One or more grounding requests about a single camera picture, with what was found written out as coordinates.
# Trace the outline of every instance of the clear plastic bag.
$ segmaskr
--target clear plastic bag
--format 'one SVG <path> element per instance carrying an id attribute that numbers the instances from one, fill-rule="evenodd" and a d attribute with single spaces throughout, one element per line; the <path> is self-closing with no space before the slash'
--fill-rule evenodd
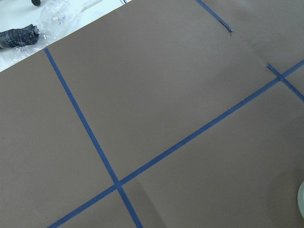
<path id="1" fill-rule="evenodd" d="M 36 22 L 39 29 L 39 39 L 36 44 L 16 47 L 12 64 L 15 64 L 46 46 L 63 38 L 73 20 L 79 17 L 80 11 L 69 0 L 53 0 L 41 12 Z"/>

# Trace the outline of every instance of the blue painter's tape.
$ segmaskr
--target blue painter's tape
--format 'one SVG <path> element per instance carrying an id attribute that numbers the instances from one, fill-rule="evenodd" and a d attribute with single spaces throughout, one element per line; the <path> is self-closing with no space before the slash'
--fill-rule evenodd
<path id="1" fill-rule="evenodd" d="M 46 52 L 47 56 L 49 57 L 50 62 L 52 64 L 54 70 L 56 71 L 57 75 L 58 74 L 61 75 L 61 73 L 60 73 L 59 69 L 57 68 L 57 66 L 56 66 L 56 64 L 55 64 L 52 56 L 50 55 L 49 51 L 46 49 L 45 52 Z M 289 70 L 285 71 L 282 74 L 282 77 L 286 78 L 287 76 L 291 75 L 294 71 L 296 71 L 297 69 L 299 69 L 302 66 L 304 66 L 304 59 L 301 62 L 299 62 L 298 64 L 296 64 L 295 66 L 293 66 L 292 68 L 290 68 Z M 74 211 L 70 212 L 69 214 L 67 214 L 66 216 L 64 216 L 63 218 L 61 218 L 59 221 L 57 221 L 56 223 L 52 224 L 48 228 L 57 228 L 57 227 L 59 227 L 63 223 L 67 222 L 68 220 L 70 220 L 74 216 L 76 216 L 79 213 L 81 213 L 83 210 L 87 209 L 88 207 L 92 206 L 93 204 L 95 204 L 99 200 L 103 199 L 105 196 L 107 196 L 108 194 L 110 194 L 114 190 L 116 190 L 116 189 L 118 190 L 118 188 L 122 189 L 122 185 L 126 184 L 127 182 L 129 182 L 133 178 L 135 178 L 138 175 L 140 175 L 141 173 L 143 173 L 145 170 L 149 169 L 150 167 L 152 167 L 156 163 L 160 162 L 162 159 L 166 158 L 167 156 L 169 156 L 170 154 L 172 154 L 173 152 L 175 152 L 177 149 L 179 149 L 180 147 L 182 147 L 185 144 L 187 144 L 188 142 L 190 142 L 192 139 L 194 139 L 197 136 L 199 136 L 200 134 L 202 134 L 204 131 L 208 130 L 209 128 L 211 128 L 212 126 L 214 126 L 215 124 L 217 124 L 221 120 L 225 119 L 227 116 L 229 116 L 230 114 L 232 114 L 233 112 L 235 112 L 236 110 L 238 110 L 239 108 L 241 108 L 242 106 L 244 106 L 245 104 L 249 103 L 250 101 L 252 101 L 256 97 L 258 97 L 259 95 L 261 95 L 262 93 L 264 93 L 266 90 L 268 90 L 271 87 L 273 87 L 274 85 L 276 85 L 278 82 L 280 82 L 279 78 L 276 78 L 273 81 L 269 82 L 264 87 L 260 88 L 259 90 L 257 90 L 256 92 L 254 92 L 252 95 L 248 96 L 243 101 L 241 101 L 240 103 L 238 103 L 237 105 L 233 106 L 232 108 L 230 108 L 229 110 L 227 110 L 226 112 L 224 112 L 223 114 L 221 114 L 220 116 L 218 116 L 217 118 L 215 118 L 214 120 L 212 120 L 211 122 L 209 122 L 208 124 L 206 124 L 205 126 L 203 126 L 200 129 L 198 129 L 196 132 L 192 133 L 191 135 L 189 135 L 185 139 L 181 140 L 180 142 L 178 142 L 176 145 L 174 145 L 170 149 L 166 150 L 165 152 L 163 152 L 162 154 L 160 154 L 156 158 L 152 159 L 148 163 L 144 164 L 142 167 L 138 168 L 137 170 L 135 170 L 134 172 L 132 172 L 131 174 L 129 174 L 128 176 L 126 176 L 125 178 L 123 178 L 119 182 L 120 184 L 118 185 L 118 187 L 116 185 L 111 186 L 110 188 L 108 188 L 107 190 L 103 191 L 102 193 L 100 193 L 96 197 L 92 198 L 91 200 L 89 200 L 87 203 L 83 204 L 79 208 L 77 208 Z M 122 194 L 120 193 L 120 195 L 121 195 L 121 197 L 122 197 L 125 205 L 126 206 L 128 205 L 127 208 L 130 207 L 129 204 L 131 204 L 131 203 L 130 203 L 129 199 L 127 198 L 125 192 L 123 191 Z M 132 209 L 128 209 L 128 210 L 129 210 L 129 213 L 132 216 L 132 218 L 135 217 L 136 214 L 133 214 L 133 213 L 135 213 L 135 211 L 132 210 Z"/>
<path id="2" fill-rule="evenodd" d="M 129 214 L 132 217 L 132 219 L 133 219 L 136 227 L 137 228 L 142 228 L 143 226 L 142 226 L 142 224 L 141 224 L 141 222 L 140 222 L 140 220 L 139 220 L 139 218 L 138 218 L 138 216 L 137 216 L 137 214 L 136 214 L 133 206 L 131 205 L 131 203 L 130 203 L 130 201 L 129 201 L 127 195 L 126 195 L 126 193 L 124 192 L 124 189 L 122 188 L 120 181 L 118 180 L 118 178 L 117 178 L 117 176 L 116 176 L 116 174 L 115 174 L 115 172 L 114 172 L 114 170 L 113 170 L 113 168 L 112 168 L 109 160 L 107 159 L 107 157 L 106 157 L 104 151 L 102 150 L 99 142 L 97 141 L 97 139 L 96 139 L 96 137 L 95 137 L 95 135 L 94 135 L 91 127 L 89 126 L 89 124 L 88 124 L 85 116 L 83 115 L 83 113 L 82 113 L 79 105 L 77 104 L 77 102 L 76 102 L 76 100 L 75 100 L 75 98 L 74 98 L 71 90 L 69 89 L 66 81 L 64 80 L 64 78 L 63 78 L 63 76 L 62 76 L 62 74 L 61 74 L 61 72 L 60 72 L 60 70 L 59 70 L 56 62 L 54 61 L 54 59 L 53 59 L 53 57 L 52 57 L 52 55 L 50 53 L 50 51 L 47 48 L 44 49 L 44 51 L 45 51 L 45 53 L 46 53 L 46 55 L 47 55 L 47 57 L 48 57 L 51 65 L 52 65 L 54 71 L 56 72 L 56 74 L 58 76 L 58 79 L 61 82 L 61 84 L 62 84 L 62 86 L 63 86 L 63 88 L 64 88 L 64 90 L 65 90 L 65 92 L 66 92 L 66 94 L 68 96 L 68 98 L 70 99 L 73 107 L 75 108 L 75 110 L 76 110 L 76 112 L 77 112 L 77 114 L 78 114 L 78 116 L 79 116 L 79 118 L 80 118 L 83 126 L 85 127 L 86 132 L 90 136 L 94 147 L 96 148 L 96 150 L 97 150 L 97 152 L 98 152 L 101 160 L 103 161 L 103 163 L 104 163 L 104 165 L 105 165 L 105 167 L 106 167 L 106 169 L 107 169 L 107 171 L 108 171 L 108 173 L 109 173 L 109 175 L 110 175 L 110 177 L 111 177 L 111 179 L 112 179 L 112 181 L 113 181 L 116 189 L 118 190 L 118 192 L 119 192 L 119 194 L 120 194 L 120 196 L 121 196 L 121 198 L 122 198 L 125 206 L 127 207 L 128 211 L 129 211 Z"/>
<path id="3" fill-rule="evenodd" d="M 271 64 L 268 64 L 267 67 L 304 102 L 304 96 L 300 93 L 300 91 L 298 91 L 289 81 L 287 81 L 287 79 L 285 79 Z"/>
<path id="4" fill-rule="evenodd" d="M 97 203 L 98 201 L 100 201 L 101 199 L 103 199 L 104 197 L 106 197 L 107 195 L 109 195 L 110 193 L 112 193 L 115 190 L 116 190 L 116 187 L 114 185 L 112 185 L 108 189 L 104 190 L 102 193 L 98 194 L 97 196 L 95 196 L 94 198 L 90 199 L 88 202 L 84 203 L 83 205 L 81 205 L 77 209 L 75 209 L 72 212 L 68 213 L 67 215 L 65 215 L 64 217 L 62 217 L 57 222 L 53 223 L 52 225 L 50 225 L 47 228 L 58 228 L 59 226 L 61 226 L 65 222 L 69 221 L 70 219 L 72 219 L 76 215 L 80 214 L 85 209 L 87 209 L 88 207 L 90 207 L 93 204 Z"/>
<path id="5" fill-rule="evenodd" d="M 304 60 L 302 60 L 301 62 L 299 62 L 298 64 L 296 64 L 295 66 L 293 66 L 292 68 L 290 68 L 289 70 L 287 70 L 286 72 L 284 72 L 282 74 L 282 77 L 285 78 L 285 77 L 291 75 L 294 71 L 296 71 L 297 69 L 299 69 L 303 65 L 304 65 Z M 227 110 L 223 114 L 219 115 L 217 118 L 213 119 L 212 121 L 210 121 L 205 126 L 199 128 L 196 132 L 190 134 L 188 137 L 184 138 L 183 140 L 181 140 L 180 142 L 178 142 L 177 144 L 175 144 L 174 146 L 172 146 L 171 148 L 169 148 L 165 152 L 163 152 L 160 155 L 158 155 L 156 158 L 154 158 L 151 161 L 147 162 L 142 167 L 138 168 L 137 170 L 135 170 L 134 172 L 132 172 L 131 174 L 129 174 L 128 176 L 126 176 L 125 178 L 123 178 L 120 181 L 121 184 L 124 185 L 125 183 L 129 182 L 133 178 L 137 177 L 142 172 L 146 171 L 148 168 L 150 168 L 153 165 L 155 165 L 156 163 L 160 162 L 162 159 L 166 158 L 167 156 L 169 156 L 170 154 L 172 154 L 173 152 L 175 152 L 180 147 L 184 146 L 185 144 L 187 144 L 188 142 L 190 142 L 194 138 L 198 137 L 200 134 L 202 134 L 203 132 L 205 132 L 206 130 L 208 130 L 209 128 L 211 128 L 212 126 L 216 125 L 218 122 L 220 122 L 221 120 L 225 119 L 227 116 L 229 116 L 230 114 L 232 114 L 233 112 L 235 112 L 239 108 L 243 107 L 244 105 L 246 105 L 247 103 L 249 103 L 250 101 L 252 101 L 253 99 L 255 99 L 256 97 L 258 97 L 259 95 L 261 95 L 262 93 L 264 93 L 266 90 L 268 90 L 271 87 L 273 87 L 278 82 L 280 82 L 279 78 L 276 78 L 276 79 L 272 80 L 271 82 L 269 82 L 268 84 L 266 84 L 265 86 L 263 86 L 262 88 L 260 88 L 256 92 L 254 92 L 252 95 L 250 95 L 247 98 L 245 98 L 243 101 L 241 101 L 237 105 L 233 106 L 232 108 L 230 108 L 229 110 Z"/>
<path id="6" fill-rule="evenodd" d="M 201 0 L 196 0 L 196 2 L 201 5 L 208 13 L 210 13 L 216 20 L 218 20 L 229 32 L 233 32 L 232 28 L 227 24 L 222 18 L 220 18 L 212 9 L 209 8 L 204 2 Z"/>

